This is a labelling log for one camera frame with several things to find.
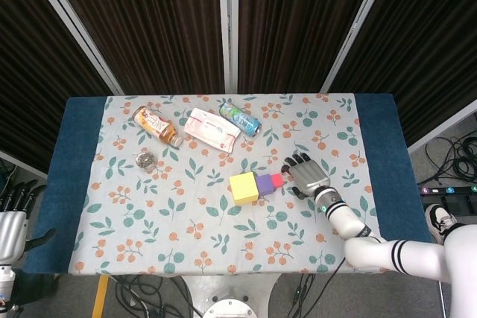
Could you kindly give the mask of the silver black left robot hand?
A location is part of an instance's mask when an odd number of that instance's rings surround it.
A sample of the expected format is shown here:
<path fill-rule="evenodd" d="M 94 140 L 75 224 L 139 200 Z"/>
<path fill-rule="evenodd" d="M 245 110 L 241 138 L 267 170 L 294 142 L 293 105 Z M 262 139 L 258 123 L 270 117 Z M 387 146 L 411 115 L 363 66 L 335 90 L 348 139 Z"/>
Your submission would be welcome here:
<path fill-rule="evenodd" d="M 56 234 L 49 229 L 43 236 L 27 239 L 28 224 L 38 196 L 47 185 L 37 180 L 7 186 L 1 192 L 1 266 L 16 263 L 25 252 L 46 244 Z"/>

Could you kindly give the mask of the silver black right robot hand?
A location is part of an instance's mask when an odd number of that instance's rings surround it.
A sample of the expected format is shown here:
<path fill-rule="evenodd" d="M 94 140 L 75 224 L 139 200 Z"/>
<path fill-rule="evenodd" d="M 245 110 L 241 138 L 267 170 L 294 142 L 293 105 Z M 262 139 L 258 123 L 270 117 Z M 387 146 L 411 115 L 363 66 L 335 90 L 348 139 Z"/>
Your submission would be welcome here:
<path fill-rule="evenodd" d="M 329 177 L 306 153 L 295 153 L 286 157 L 284 162 L 281 173 L 292 177 L 294 184 L 291 190 L 300 200 L 315 198 L 317 191 L 330 187 Z"/>

